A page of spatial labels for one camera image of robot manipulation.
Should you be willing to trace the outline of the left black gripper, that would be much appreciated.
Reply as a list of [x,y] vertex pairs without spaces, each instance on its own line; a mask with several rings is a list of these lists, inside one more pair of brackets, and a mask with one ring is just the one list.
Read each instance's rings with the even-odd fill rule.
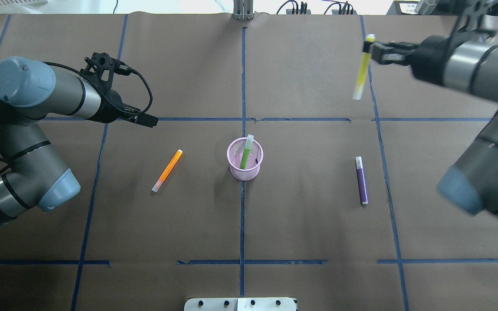
[[[117,119],[129,120],[140,113],[138,108],[123,103],[119,93],[112,89],[108,82],[98,82],[98,88],[105,97],[101,99],[98,109],[98,122],[109,124]],[[136,116],[135,124],[153,128],[158,124],[158,118],[150,114]]]

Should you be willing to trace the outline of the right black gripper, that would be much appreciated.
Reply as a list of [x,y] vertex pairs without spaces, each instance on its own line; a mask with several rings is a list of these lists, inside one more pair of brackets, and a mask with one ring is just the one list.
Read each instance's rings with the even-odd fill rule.
[[402,41],[376,41],[375,46],[384,54],[373,54],[372,60],[379,65],[410,65],[413,76],[419,81],[443,86],[445,67],[451,53],[450,44],[451,37],[438,35],[427,37],[419,45]]

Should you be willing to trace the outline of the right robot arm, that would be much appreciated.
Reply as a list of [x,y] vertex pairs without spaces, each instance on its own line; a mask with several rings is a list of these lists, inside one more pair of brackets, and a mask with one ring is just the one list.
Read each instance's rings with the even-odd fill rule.
[[[498,104],[498,44],[476,37],[427,37],[420,44],[376,41],[365,49],[379,64],[410,66],[413,76]],[[498,110],[437,184],[437,192],[470,215],[498,218]]]

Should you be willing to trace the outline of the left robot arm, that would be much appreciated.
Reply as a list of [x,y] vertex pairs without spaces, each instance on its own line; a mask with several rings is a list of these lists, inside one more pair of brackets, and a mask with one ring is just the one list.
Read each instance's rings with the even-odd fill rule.
[[[147,113],[153,94],[144,77],[107,53],[85,58],[81,70],[25,57],[0,63],[0,227],[33,207],[50,211],[75,197],[81,185],[39,127],[48,114],[109,124],[121,119],[154,127]],[[112,89],[115,74],[134,74],[150,97],[145,109],[125,104]]]

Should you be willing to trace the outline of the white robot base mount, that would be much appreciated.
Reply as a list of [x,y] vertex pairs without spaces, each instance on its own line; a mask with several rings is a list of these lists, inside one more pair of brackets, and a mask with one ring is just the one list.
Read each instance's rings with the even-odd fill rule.
[[190,298],[184,311],[297,311],[296,298],[291,297],[231,297]]

